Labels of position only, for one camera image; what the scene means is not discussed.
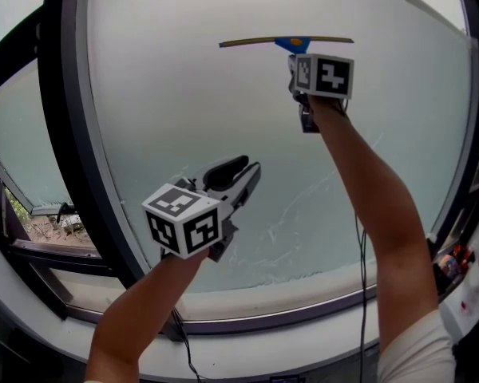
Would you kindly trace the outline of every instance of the sleeve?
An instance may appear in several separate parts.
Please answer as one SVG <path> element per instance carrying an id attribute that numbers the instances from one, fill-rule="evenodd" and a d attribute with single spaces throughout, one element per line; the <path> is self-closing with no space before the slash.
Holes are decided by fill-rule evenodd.
<path id="1" fill-rule="evenodd" d="M 378 363 L 378 381 L 452 383 L 455 368 L 450 336 L 435 310 L 387 346 Z"/>

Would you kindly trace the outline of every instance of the forearm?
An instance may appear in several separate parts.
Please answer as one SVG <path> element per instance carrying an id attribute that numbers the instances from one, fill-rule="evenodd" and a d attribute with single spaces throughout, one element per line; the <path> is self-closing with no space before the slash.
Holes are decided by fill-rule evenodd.
<path id="1" fill-rule="evenodd" d="M 92 352 L 105 351 L 125 362 L 138 362 L 158 335 L 180 296 L 193 280 L 204 253 L 183 260 L 169 256 L 124 292 L 103 314 Z"/>
<path id="2" fill-rule="evenodd" d="M 319 101 L 312 101 L 312 105 L 315 123 L 375 253 L 385 247 L 422 241 L 422 225 L 405 184 L 348 119 Z"/>

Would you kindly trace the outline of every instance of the foliage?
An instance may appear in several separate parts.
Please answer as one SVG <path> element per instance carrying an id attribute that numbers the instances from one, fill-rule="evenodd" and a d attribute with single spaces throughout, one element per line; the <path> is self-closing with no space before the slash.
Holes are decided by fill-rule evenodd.
<path id="1" fill-rule="evenodd" d="M 7 199 L 9 199 L 10 205 L 13 207 L 14 213 L 19 218 L 19 221 L 22 224 L 28 223 L 32 217 L 30 217 L 29 212 L 22 206 L 20 202 L 13 196 L 13 194 L 6 188 Z"/>

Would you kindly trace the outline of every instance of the black and white marker cube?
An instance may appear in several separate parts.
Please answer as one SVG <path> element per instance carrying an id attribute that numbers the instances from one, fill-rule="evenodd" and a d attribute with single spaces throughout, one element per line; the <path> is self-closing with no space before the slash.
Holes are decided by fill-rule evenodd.
<path id="1" fill-rule="evenodd" d="M 182 259 L 222 239 L 217 199 L 164 184 L 142 207 L 154 242 Z"/>
<path id="2" fill-rule="evenodd" d="M 295 89 L 319 97 L 351 99 L 354 61 L 321 54 L 297 54 Z"/>

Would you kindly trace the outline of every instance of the black cable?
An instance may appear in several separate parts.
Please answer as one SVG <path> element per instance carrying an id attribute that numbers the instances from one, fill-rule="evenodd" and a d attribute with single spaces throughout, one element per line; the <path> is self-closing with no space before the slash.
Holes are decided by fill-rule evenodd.
<path id="1" fill-rule="evenodd" d="M 203 379 L 205 379 L 206 377 L 200 376 L 199 373 L 197 372 L 197 369 L 192 364 L 192 352 L 190 350 L 190 342 L 188 341 L 188 335 L 186 334 L 186 331 L 184 330 L 183 318 L 181 317 L 180 313 L 176 309 L 172 311 L 172 318 L 174 319 L 174 323 L 176 324 L 179 335 L 181 339 L 183 340 L 184 345 L 186 346 L 186 353 L 188 355 L 188 367 L 195 374 L 197 378 L 197 383 L 202 383 L 200 378 L 202 377 Z"/>
<path id="2" fill-rule="evenodd" d="M 360 232 L 358 231 L 358 217 L 354 217 L 354 226 L 357 231 L 357 240 L 358 245 L 360 246 L 360 278 L 362 281 L 362 328 L 360 330 L 360 383 L 362 383 L 363 378 L 363 366 L 364 366 L 364 338 L 366 334 L 366 313 L 367 313 L 367 268 L 366 268 L 366 244 L 367 244 L 367 233 L 364 229 L 362 231 L 362 237 L 360 237 Z"/>

